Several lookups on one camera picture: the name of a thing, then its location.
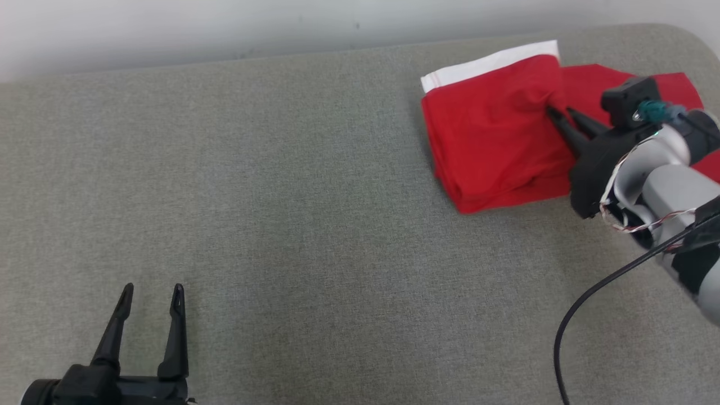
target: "wire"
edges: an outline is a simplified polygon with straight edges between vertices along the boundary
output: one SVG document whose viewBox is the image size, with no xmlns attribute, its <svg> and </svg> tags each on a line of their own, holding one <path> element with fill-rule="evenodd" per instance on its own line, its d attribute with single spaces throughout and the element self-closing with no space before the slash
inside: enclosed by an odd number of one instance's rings
<svg viewBox="0 0 720 405">
<path fill-rule="evenodd" d="M 600 282 L 595 284 L 594 286 L 590 287 L 589 290 L 585 291 L 580 298 L 575 301 L 575 303 L 572 304 L 570 309 L 565 314 L 565 317 L 560 322 L 560 326 L 557 328 L 557 334 L 555 335 L 555 344 L 553 347 L 553 364 L 555 366 L 555 378 L 557 379 L 557 388 L 560 390 L 560 396 L 562 397 L 562 403 L 564 405 L 570 405 L 570 400 L 567 398 L 567 392 L 565 391 L 565 384 L 562 381 L 562 373 L 560 372 L 560 343 L 562 342 L 562 335 L 565 332 L 565 328 L 567 328 L 568 323 L 570 323 L 570 319 L 573 315 L 575 315 L 575 312 L 577 312 L 578 308 L 588 300 L 588 298 L 592 295 L 597 293 L 602 287 L 605 287 L 606 285 L 613 282 L 618 277 L 622 276 L 623 274 L 629 272 L 630 270 L 634 269 L 635 267 L 638 267 L 651 257 L 655 256 L 656 254 L 666 252 L 668 249 L 672 249 L 677 246 L 677 243 L 684 239 L 687 235 L 690 233 L 697 231 L 700 228 L 705 227 L 706 225 L 713 223 L 713 219 L 720 216 L 720 212 L 714 213 L 713 215 L 708 216 L 707 218 L 703 219 L 700 223 L 695 224 L 694 226 L 689 226 L 682 232 L 678 233 L 677 235 L 673 236 L 672 238 L 666 240 L 665 242 L 662 242 L 661 244 L 657 245 L 656 247 L 650 249 L 649 251 L 645 252 L 645 254 L 641 255 L 637 259 L 633 260 L 632 262 L 626 264 L 621 269 L 615 271 L 614 273 L 610 274 L 609 276 L 603 278 Z"/>
<path fill-rule="evenodd" d="M 656 139 L 655 135 L 656 134 L 638 142 L 635 146 L 633 146 L 633 148 L 630 150 L 630 152 L 625 153 L 625 156 L 623 156 L 620 159 L 620 161 L 618 161 L 618 163 L 615 165 L 615 168 L 613 169 L 613 172 L 610 175 L 610 179 L 608 180 L 608 184 L 605 185 L 605 191 L 603 192 L 602 197 L 600 197 L 599 208 L 600 208 L 600 214 L 603 217 L 603 221 L 606 224 L 608 224 L 609 226 L 611 226 L 613 229 L 615 229 L 616 231 L 620 231 L 622 233 L 634 233 L 634 232 L 638 232 L 638 231 L 643 231 L 652 226 L 659 225 L 668 219 L 674 218 L 677 215 L 695 212 L 695 208 L 691 208 L 690 210 L 686 210 L 686 211 L 675 211 L 675 212 L 667 214 L 666 216 L 662 217 L 661 219 L 659 219 L 653 223 L 646 223 L 646 224 L 640 225 L 640 226 L 628 226 L 628 218 L 625 215 L 625 213 L 623 213 L 624 223 L 622 226 L 616 225 L 616 224 L 610 222 L 610 220 L 608 219 L 608 217 L 609 217 L 608 206 L 610 204 L 612 204 L 612 201 L 610 200 L 610 193 L 613 190 L 613 186 L 615 185 L 615 180 L 618 176 L 618 173 L 620 172 L 620 168 L 622 167 L 623 163 L 625 163 L 625 160 L 628 159 L 628 156 L 630 156 L 631 153 L 635 152 L 635 150 L 638 149 L 638 147 L 640 147 L 640 145 L 642 145 L 643 143 L 646 143 L 648 141 L 652 141 L 652 140 Z"/>
</svg>

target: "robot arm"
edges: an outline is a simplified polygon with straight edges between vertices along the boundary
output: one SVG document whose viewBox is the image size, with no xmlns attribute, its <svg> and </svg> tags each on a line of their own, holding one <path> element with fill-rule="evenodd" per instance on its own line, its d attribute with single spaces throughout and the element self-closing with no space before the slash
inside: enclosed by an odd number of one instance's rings
<svg viewBox="0 0 720 405">
<path fill-rule="evenodd" d="M 649 121 L 640 108 L 648 101 L 663 105 L 654 79 L 635 78 L 603 94 L 614 128 L 571 111 L 587 137 L 558 119 L 557 111 L 550 116 L 577 157 L 570 172 L 576 213 L 600 213 L 607 221 L 612 216 L 614 228 L 652 249 L 693 225 L 696 210 L 720 196 L 720 184 L 690 167 L 720 148 L 720 129 L 702 110 L 680 108 L 662 122 Z M 701 243 L 697 237 L 657 259 L 720 326 L 720 233 L 704 234 Z"/>
<path fill-rule="evenodd" d="M 90 365 L 75 364 L 60 380 L 35 380 L 20 405 L 188 405 L 189 374 L 185 292 L 175 284 L 170 303 L 170 332 L 157 376 L 120 375 L 120 342 L 130 315 L 134 287 L 127 284 L 110 317 Z"/>
</svg>

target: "folded red shirt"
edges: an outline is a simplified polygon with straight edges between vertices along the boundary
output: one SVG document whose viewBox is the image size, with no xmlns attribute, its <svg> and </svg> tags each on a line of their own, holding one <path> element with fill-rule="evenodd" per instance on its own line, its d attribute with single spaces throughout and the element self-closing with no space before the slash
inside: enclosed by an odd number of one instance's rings
<svg viewBox="0 0 720 405">
<path fill-rule="evenodd" d="M 561 68 L 556 56 L 535 55 L 433 86 L 423 98 L 423 113 L 436 176 L 458 211 L 474 213 L 566 195 L 575 159 L 546 116 L 546 107 L 573 107 L 610 125 L 600 96 L 631 76 L 600 65 Z M 702 108 L 685 74 L 654 77 L 665 101 Z M 696 168 L 717 181 L 720 155 L 709 156 Z"/>
</svg>

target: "gray couch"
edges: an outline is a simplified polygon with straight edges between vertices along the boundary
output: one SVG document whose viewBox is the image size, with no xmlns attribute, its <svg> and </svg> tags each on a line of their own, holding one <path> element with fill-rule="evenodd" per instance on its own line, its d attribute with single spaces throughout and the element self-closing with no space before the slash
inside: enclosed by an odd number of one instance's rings
<svg viewBox="0 0 720 405">
<path fill-rule="evenodd" d="M 87 363 L 135 283 L 122 371 L 161 361 L 187 294 L 201 404 L 557 404 L 552 341 L 641 251 L 567 198 L 460 215 L 419 78 L 559 39 L 565 65 L 720 63 L 664 25 L 53 77 L 0 86 L 0 397 Z M 720 329 L 646 264 L 577 313 L 576 404 L 717 404 Z"/>
</svg>

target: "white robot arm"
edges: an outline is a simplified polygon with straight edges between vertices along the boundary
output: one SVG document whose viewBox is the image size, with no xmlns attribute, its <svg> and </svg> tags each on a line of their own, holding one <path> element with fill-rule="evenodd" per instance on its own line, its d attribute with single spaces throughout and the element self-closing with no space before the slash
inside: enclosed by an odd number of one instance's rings
<svg viewBox="0 0 720 405">
<path fill-rule="evenodd" d="M 574 155 L 570 202 L 582 218 L 601 214 L 648 252 L 582 294 L 565 314 L 554 344 L 563 404 L 560 344 L 576 310 L 593 293 L 656 256 L 705 317 L 720 326 L 720 184 L 691 165 L 720 148 L 716 119 L 660 100 L 652 78 L 633 78 L 603 93 L 614 128 L 568 109 L 548 115 Z"/>
</svg>

